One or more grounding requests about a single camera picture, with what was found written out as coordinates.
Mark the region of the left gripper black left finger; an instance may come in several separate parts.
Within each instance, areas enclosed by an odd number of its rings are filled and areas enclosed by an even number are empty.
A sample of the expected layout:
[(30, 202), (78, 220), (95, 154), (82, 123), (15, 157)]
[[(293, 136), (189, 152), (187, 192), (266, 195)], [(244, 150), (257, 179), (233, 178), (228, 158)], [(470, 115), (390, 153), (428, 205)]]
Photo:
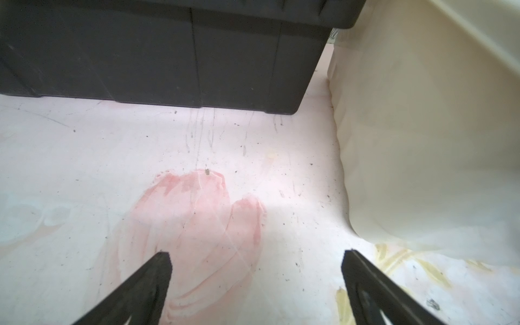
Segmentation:
[(158, 325), (171, 275), (169, 253), (155, 254), (74, 324)]

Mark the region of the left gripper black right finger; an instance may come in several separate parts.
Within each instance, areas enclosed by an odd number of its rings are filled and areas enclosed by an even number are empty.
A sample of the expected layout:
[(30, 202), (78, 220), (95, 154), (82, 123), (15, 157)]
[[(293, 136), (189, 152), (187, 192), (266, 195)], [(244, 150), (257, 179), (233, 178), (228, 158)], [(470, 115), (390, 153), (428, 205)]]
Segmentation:
[(341, 271), (356, 324), (384, 324), (386, 320), (404, 325), (443, 323), (359, 251), (345, 251)]

